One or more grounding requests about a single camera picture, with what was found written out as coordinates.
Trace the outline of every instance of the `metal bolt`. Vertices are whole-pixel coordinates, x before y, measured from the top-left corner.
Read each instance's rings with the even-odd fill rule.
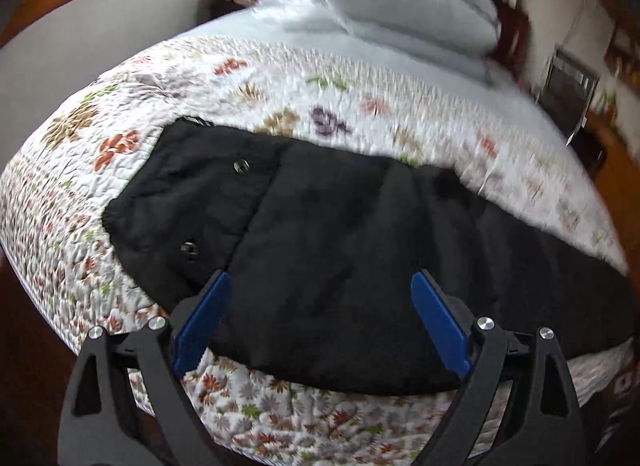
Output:
[[[495,327],[495,322],[487,316],[482,316],[482,318],[478,318],[478,327],[483,331],[490,331]]]
[[[234,170],[236,173],[244,173],[249,171],[249,168],[249,163],[244,159],[234,162]]]
[[[180,246],[182,252],[184,252],[189,258],[196,258],[198,256],[198,246],[193,242],[185,242]]]
[[[163,318],[162,316],[156,316],[155,318],[151,318],[149,320],[149,328],[152,331],[158,331],[165,325],[166,325],[166,319]]]
[[[543,340],[552,340],[555,336],[554,332],[549,327],[542,327],[538,332]]]
[[[104,333],[104,329],[100,327],[100,325],[96,325],[89,329],[89,338],[92,340],[97,340]]]

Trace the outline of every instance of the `white quilted bedspread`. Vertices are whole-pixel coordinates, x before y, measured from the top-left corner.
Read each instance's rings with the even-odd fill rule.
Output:
[[[0,179],[2,245],[34,304],[76,353],[94,324],[132,331],[161,312],[122,270],[100,215],[162,127],[185,115],[453,167],[473,191],[626,269],[609,216],[575,160],[473,103],[330,54],[222,37],[170,40],[67,99]],[[625,351],[571,361],[580,402],[609,383]],[[130,377],[151,412],[139,374]],[[210,351],[183,384],[218,443],[267,464],[407,465],[453,396],[321,391]],[[508,391],[500,389],[475,452],[490,446]]]

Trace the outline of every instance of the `black clamp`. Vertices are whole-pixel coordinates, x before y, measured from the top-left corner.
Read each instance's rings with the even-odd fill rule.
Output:
[[[209,433],[180,379],[197,367],[230,298],[217,271],[196,297],[169,319],[140,331],[108,335],[92,327],[69,381],[58,438],[61,466],[162,466],[138,419],[127,369],[140,369],[162,433],[180,466],[221,465]],[[423,271],[412,299],[447,369],[462,386],[415,466],[584,466],[586,446],[577,396],[557,338],[504,331],[475,318]],[[491,449],[468,459],[498,385],[511,396]]]

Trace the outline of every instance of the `purple flower pattern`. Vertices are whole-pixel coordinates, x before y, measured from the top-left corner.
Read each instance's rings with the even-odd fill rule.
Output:
[[[325,110],[322,106],[315,106],[311,110],[311,119],[316,125],[316,133],[323,137],[331,137],[339,131],[351,133],[347,123],[340,121],[335,113]]]

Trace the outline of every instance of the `black jacket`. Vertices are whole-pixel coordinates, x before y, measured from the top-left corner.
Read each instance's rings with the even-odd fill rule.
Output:
[[[178,120],[102,221],[124,269],[168,311],[228,271],[213,351],[319,388],[456,386],[412,306],[422,268],[506,329],[552,327],[568,358],[633,332],[618,271],[447,169]]]

